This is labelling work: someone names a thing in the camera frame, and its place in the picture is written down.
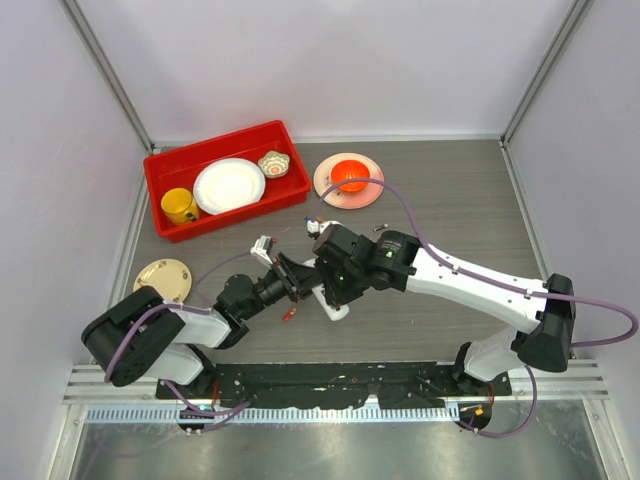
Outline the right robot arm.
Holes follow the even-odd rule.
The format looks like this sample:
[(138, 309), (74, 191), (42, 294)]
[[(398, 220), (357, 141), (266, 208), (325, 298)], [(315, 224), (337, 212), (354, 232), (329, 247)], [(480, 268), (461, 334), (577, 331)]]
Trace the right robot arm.
[(510, 277), (423, 246), (411, 235), (386, 231), (377, 241), (339, 222), (310, 221), (312, 262), (322, 278), (312, 292), (327, 316), (343, 319), (349, 303), (373, 288), (428, 294), (478, 310), (506, 323), (491, 337), (463, 344), (450, 377), (433, 390), (474, 395), (505, 372), (521, 366), (567, 370), (575, 322), (572, 282), (554, 274), (547, 281)]

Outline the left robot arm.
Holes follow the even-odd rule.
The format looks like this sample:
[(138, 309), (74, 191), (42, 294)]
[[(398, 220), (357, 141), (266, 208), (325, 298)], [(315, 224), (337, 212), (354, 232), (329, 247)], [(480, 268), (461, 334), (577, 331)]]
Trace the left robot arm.
[(248, 333), (247, 320), (284, 298), (306, 299), (321, 283), (313, 264), (280, 254), (262, 278), (229, 277), (214, 305), (206, 309), (171, 303), (146, 286), (92, 321), (81, 342), (103, 369), (104, 381), (115, 387), (150, 377), (200, 399), (216, 382), (215, 367), (202, 346), (235, 346)]

